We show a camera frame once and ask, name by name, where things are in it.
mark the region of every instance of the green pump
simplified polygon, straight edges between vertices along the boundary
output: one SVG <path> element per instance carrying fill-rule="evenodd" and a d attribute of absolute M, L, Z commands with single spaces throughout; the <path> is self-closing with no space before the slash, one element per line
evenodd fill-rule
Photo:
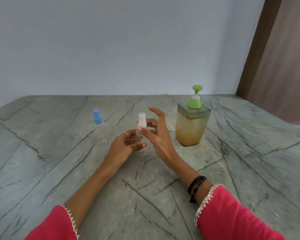
<path fill-rule="evenodd" d="M 192 89 L 194 90 L 194 95 L 192 95 L 187 105 L 190 108 L 199 109 L 201 108 L 201 100 L 198 93 L 203 89 L 203 87 L 201 85 L 193 85 Z"/>

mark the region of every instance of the pink sleeve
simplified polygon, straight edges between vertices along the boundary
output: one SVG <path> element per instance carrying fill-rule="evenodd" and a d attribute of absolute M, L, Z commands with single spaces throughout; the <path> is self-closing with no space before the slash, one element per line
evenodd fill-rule
<path fill-rule="evenodd" d="M 206 240 L 285 239 L 244 208 L 220 184 L 211 188 L 194 221 Z"/>
<path fill-rule="evenodd" d="M 77 240 L 71 214 L 64 206 L 57 205 L 48 217 L 24 240 Z"/>

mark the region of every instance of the right hand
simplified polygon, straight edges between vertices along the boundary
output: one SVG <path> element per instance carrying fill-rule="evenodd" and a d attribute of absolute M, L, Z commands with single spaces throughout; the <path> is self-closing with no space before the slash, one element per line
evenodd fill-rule
<path fill-rule="evenodd" d="M 154 129 L 148 130 L 147 128 L 138 126 L 137 130 L 149 139 L 156 154 L 165 164 L 168 164 L 174 158 L 178 157 L 178 154 L 166 126 L 165 114 L 157 108 L 150 107 L 149 110 L 159 117 L 159 121 L 156 119 L 147 119 L 147 127 L 153 127 Z"/>

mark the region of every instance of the brown door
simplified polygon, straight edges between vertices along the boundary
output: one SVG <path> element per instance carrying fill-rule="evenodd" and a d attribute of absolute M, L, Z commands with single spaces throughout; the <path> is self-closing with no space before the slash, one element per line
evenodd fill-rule
<path fill-rule="evenodd" d="M 266 0 L 237 95 L 288 123 L 300 125 L 300 0 L 270 2 L 278 10 L 276 18 L 273 26 L 260 24 L 267 18 L 264 15 L 274 15 L 269 10 L 264 12 L 269 9 Z M 266 32 L 270 34 L 268 39 L 264 37 Z M 262 44 L 264 52 L 260 55 Z"/>

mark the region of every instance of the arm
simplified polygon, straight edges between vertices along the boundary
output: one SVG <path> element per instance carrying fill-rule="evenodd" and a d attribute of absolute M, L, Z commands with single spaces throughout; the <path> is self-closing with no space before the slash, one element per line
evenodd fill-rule
<path fill-rule="evenodd" d="M 155 130 L 138 127 L 141 134 L 147 137 L 161 160 L 168 165 L 188 188 L 200 174 L 191 168 L 176 152 L 170 133 L 165 124 L 165 114 L 149 108 L 159 118 L 147 119 L 147 126 Z M 206 240 L 284 240 L 284 237 L 264 224 L 253 213 L 244 208 L 222 186 L 204 181 L 194 195 L 200 205 L 195 223 Z"/>
<path fill-rule="evenodd" d="M 146 147 L 132 139 L 136 130 L 128 130 L 111 143 L 104 161 L 92 176 L 68 199 L 64 206 L 56 206 L 25 240 L 77 240 L 77 229 L 87 215 L 102 187 L 116 174 L 131 153 Z"/>

